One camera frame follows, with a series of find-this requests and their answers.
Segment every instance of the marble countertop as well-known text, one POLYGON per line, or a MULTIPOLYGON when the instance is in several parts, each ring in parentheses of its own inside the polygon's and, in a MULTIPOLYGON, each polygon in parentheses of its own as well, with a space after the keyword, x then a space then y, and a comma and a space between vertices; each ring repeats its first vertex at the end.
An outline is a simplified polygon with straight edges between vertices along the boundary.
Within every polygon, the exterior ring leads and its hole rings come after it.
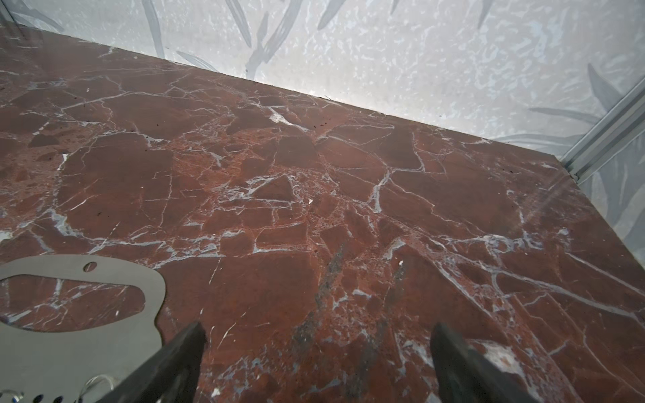
MULTIPOLYGON (((438 402, 444 321, 545 402, 645 399, 645 273, 549 155, 25 27, 0 32, 0 262, 157 269, 196 401, 438 402)), ((140 291, 14 277, 5 322, 140 291)))

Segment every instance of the small round hole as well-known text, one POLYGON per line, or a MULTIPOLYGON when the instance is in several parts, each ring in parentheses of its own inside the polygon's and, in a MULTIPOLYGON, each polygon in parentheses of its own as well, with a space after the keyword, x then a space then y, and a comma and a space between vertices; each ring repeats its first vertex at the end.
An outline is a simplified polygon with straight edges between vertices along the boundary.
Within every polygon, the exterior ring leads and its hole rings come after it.
POLYGON ((96 266, 98 266, 98 265, 96 264, 96 262, 89 262, 88 264, 86 264, 85 266, 83 266, 83 271, 84 271, 85 273, 89 273, 89 272, 91 272, 92 270, 96 269, 96 266))

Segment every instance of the metal ring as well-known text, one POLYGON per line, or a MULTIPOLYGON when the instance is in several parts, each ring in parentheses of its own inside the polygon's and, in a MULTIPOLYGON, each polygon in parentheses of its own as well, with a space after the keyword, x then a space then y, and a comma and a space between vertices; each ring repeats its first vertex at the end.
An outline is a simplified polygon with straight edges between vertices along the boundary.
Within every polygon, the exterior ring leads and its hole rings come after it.
POLYGON ((5 393, 14 396, 14 403, 18 403, 20 400, 22 400, 23 397, 25 397, 25 394, 23 392, 16 392, 15 390, 11 389, 0 389, 0 396, 4 395, 5 393))
POLYGON ((79 392, 79 396, 76 399, 76 403, 81 403, 81 399, 83 398, 83 395, 87 393, 87 391, 94 385, 97 385, 101 383, 102 381, 107 381, 107 383, 110 385, 110 390, 114 390, 114 384, 115 384, 115 379, 112 378, 110 375, 106 375, 104 373, 100 375, 96 375, 95 377, 90 378, 87 382, 85 382, 85 385, 81 388, 81 391, 79 392))

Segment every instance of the black hole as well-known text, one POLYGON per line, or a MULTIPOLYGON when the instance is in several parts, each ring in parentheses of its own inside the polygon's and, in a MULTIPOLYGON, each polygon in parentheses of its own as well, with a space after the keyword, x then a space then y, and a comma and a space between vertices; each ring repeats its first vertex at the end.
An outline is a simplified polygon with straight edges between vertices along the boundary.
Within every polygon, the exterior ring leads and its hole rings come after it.
POLYGON ((97 266, 96 262, 89 262, 88 264, 86 264, 85 266, 83 266, 83 271, 84 271, 85 273, 89 273, 89 272, 91 272, 92 270, 96 269, 96 266, 97 266))

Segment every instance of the gray metal plate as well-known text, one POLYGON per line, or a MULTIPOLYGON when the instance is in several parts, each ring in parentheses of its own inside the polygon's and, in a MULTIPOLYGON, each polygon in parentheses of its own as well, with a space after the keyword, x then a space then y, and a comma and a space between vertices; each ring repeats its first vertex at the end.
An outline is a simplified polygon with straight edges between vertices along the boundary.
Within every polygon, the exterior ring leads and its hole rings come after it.
MULTIPOLYGON (((0 266, 0 280, 16 275, 135 286, 143 291, 145 307, 131 317, 97 328, 66 333, 39 333, 0 323, 0 389, 24 393, 21 402, 42 403, 63 397, 72 403, 87 381, 108 375, 115 383, 161 348, 154 319, 166 295, 159 273, 139 264, 110 257, 45 255, 17 259, 0 266), (83 267, 96 262, 88 273, 83 267)), ((99 399, 109 388, 92 388, 83 403, 99 399)), ((9 393, 0 403, 12 400, 9 393)))

